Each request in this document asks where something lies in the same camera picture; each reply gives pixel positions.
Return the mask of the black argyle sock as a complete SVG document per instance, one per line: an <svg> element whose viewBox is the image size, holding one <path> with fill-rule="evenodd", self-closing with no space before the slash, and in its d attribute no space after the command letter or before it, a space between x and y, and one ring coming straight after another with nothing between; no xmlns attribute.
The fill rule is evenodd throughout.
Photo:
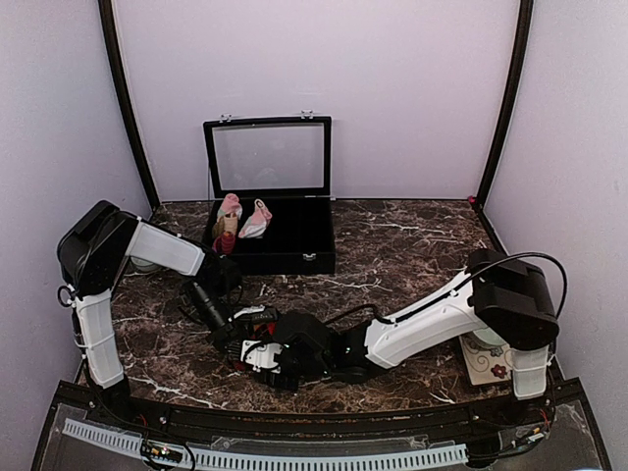
<svg viewBox="0 0 628 471"><path fill-rule="evenodd" d="M261 341L264 341L264 342L275 342L275 343L278 343L278 342L274 341L274 339L273 339L273 334L274 334L274 332L276 330L276 325L277 325L277 322L271 322L271 323L265 323L265 324L260 324L260 325L255 325L254 326L252 334L249 336L249 338L248 339L244 339L239 344L239 351L237 352L236 360L234 361L235 367L238 370L250 370L250 371L253 371L248 365L245 365L244 363L242 363L240 361L240 352L241 352L242 343L245 340L261 340Z"/></svg>

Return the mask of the pink patterned sock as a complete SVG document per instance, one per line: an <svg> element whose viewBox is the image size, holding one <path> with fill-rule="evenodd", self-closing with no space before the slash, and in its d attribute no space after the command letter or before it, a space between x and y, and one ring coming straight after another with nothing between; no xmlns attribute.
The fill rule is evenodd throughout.
<svg viewBox="0 0 628 471"><path fill-rule="evenodd" d="M261 199L254 201L253 214L246 220L238 233L242 239L258 238L269 228L273 215Z"/></svg>

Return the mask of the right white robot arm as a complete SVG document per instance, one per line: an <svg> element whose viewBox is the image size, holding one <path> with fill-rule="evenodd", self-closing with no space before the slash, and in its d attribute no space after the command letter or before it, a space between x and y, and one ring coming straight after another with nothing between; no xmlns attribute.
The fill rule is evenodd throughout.
<svg viewBox="0 0 628 471"><path fill-rule="evenodd" d="M513 361L513 395L501 403L500 416L520 426L546 391L550 347L564 308L553 302L534 258L563 267L544 253L477 249L446 285L392 314L337 332L311 315L290 312L269 340L248 341L239 358L271 385L308 376L360 384L444 341L489 330L509 345Z"/></svg>

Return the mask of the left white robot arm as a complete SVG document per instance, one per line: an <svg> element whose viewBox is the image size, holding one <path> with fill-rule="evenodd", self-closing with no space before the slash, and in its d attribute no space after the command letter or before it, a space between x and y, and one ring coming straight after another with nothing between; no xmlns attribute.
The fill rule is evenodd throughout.
<svg viewBox="0 0 628 471"><path fill-rule="evenodd" d="M112 299L130 262L140 261L185 277L190 297L211 317L227 317L222 298L241 284L236 263L210 247L163 230L107 200L97 202L57 245L72 309L75 342L90 378L104 390L125 380L112 318Z"/></svg>

